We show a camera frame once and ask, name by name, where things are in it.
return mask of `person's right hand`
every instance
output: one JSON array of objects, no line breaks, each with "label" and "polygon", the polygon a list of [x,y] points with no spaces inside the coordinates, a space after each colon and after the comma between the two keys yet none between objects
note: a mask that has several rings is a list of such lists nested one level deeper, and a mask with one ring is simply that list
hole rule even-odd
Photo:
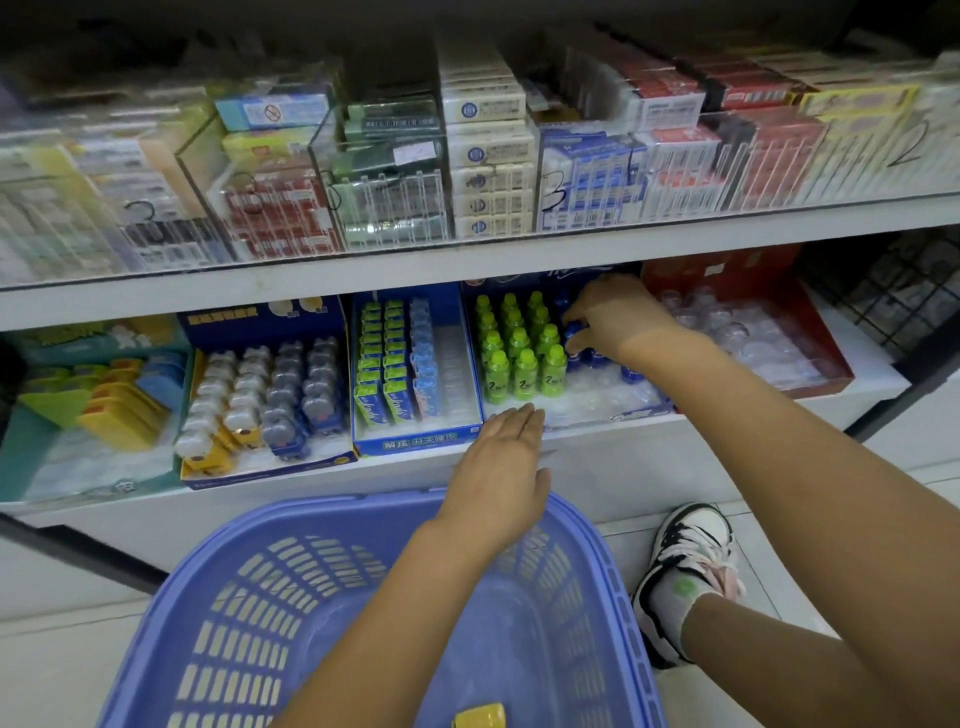
[{"label": "person's right hand", "polygon": [[581,321],[587,328],[566,343],[579,353],[595,349],[620,364],[632,366],[636,354],[658,346],[664,334],[686,332],[636,276],[607,273],[592,280],[564,315],[564,323]]}]

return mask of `white sock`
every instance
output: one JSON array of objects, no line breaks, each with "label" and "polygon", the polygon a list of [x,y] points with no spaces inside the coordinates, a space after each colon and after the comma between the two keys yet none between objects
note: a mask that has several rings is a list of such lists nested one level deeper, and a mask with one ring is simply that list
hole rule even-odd
[{"label": "white sock", "polygon": [[684,620],[693,602],[704,594],[719,593],[706,579],[679,569],[668,569],[650,594],[650,609],[657,615],[663,634],[686,660],[689,658],[680,639]]}]

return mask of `printed label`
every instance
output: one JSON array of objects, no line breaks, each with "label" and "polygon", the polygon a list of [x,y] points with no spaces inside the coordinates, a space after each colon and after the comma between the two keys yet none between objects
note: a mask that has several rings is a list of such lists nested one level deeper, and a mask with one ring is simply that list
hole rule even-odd
[{"label": "printed label", "polygon": [[437,150],[432,141],[422,141],[418,144],[407,144],[394,149],[394,164],[402,167],[405,164],[413,164],[427,159],[436,159]]},{"label": "printed label", "polygon": [[309,126],[324,121],[329,104],[325,96],[303,99],[267,96],[254,104],[244,104],[243,112],[254,128]]},{"label": "printed label", "polygon": [[88,175],[152,169],[137,139],[94,139],[70,145],[77,168]]}]

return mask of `small green bottle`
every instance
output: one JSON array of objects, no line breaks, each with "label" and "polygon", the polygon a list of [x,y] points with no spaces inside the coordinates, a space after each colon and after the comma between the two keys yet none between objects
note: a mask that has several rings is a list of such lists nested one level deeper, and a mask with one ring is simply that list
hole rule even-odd
[{"label": "small green bottle", "polygon": [[483,318],[483,315],[488,311],[493,313],[493,307],[490,305],[490,296],[482,293],[477,296],[477,303],[473,310],[477,313],[477,321]]},{"label": "small green bottle", "polygon": [[487,339],[487,334],[491,331],[500,332],[500,326],[497,325],[496,316],[493,315],[492,311],[485,311],[480,314],[480,323],[477,325],[477,329],[481,344]]},{"label": "small green bottle", "polygon": [[559,397],[566,388],[566,352],[554,344],[540,363],[540,391],[547,397]]},{"label": "small green bottle", "polygon": [[524,349],[514,362],[514,397],[532,400],[537,393],[537,355]]},{"label": "small green bottle", "polygon": [[503,297],[503,303],[500,304],[500,315],[504,318],[507,317],[507,311],[511,308],[520,310],[520,307],[516,304],[516,293],[508,293]]},{"label": "small green bottle", "polygon": [[550,311],[547,310],[545,305],[540,306],[533,315],[530,317],[530,335],[534,339],[540,338],[540,332],[543,331],[543,327],[550,323]]},{"label": "small green bottle", "polygon": [[490,331],[487,334],[487,338],[483,340],[483,346],[481,347],[480,360],[484,363],[484,366],[487,365],[487,362],[490,361],[490,357],[493,356],[493,352],[502,352],[503,351],[503,339],[500,338],[499,331]]},{"label": "small green bottle", "polygon": [[484,369],[484,398],[490,404],[502,404],[510,396],[510,361],[503,351],[493,352]]},{"label": "small green bottle", "polygon": [[516,328],[524,328],[526,324],[523,321],[523,314],[519,308],[511,308],[507,315],[503,317],[503,338],[508,339]]},{"label": "small green bottle", "polygon": [[524,349],[530,349],[530,337],[527,336],[527,329],[523,327],[515,328],[514,332],[510,334],[510,343],[507,344],[507,356],[510,357],[511,361],[514,361]]},{"label": "small green bottle", "polygon": [[527,316],[533,316],[537,309],[543,305],[543,294],[540,291],[534,291],[527,299]]},{"label": "small green bottle", "polygon": [[554,344],[560,343],[560,332],[556,324],[547,324],[537,338],[537,356],[543,359],[550,353]]}]

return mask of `blue display box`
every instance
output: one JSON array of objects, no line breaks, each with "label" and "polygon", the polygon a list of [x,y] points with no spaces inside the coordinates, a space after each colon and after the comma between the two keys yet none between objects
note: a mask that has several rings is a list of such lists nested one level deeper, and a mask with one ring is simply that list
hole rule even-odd
[{"label": "blue display box", "polygon": [[353,296],[350,323],[351,349],[359,356],[360,315],[368,301],[386,302],[426,298],[430,302],[436,337],[443,413],[440,417],[392,425],[368,425],[350,398],[350,422],[353,444],[361,455],[387,455],[393,452],[441,448],[476,439],[483,424],[480,386],[474,365],[467,315],[458,283],[392,288]]}]

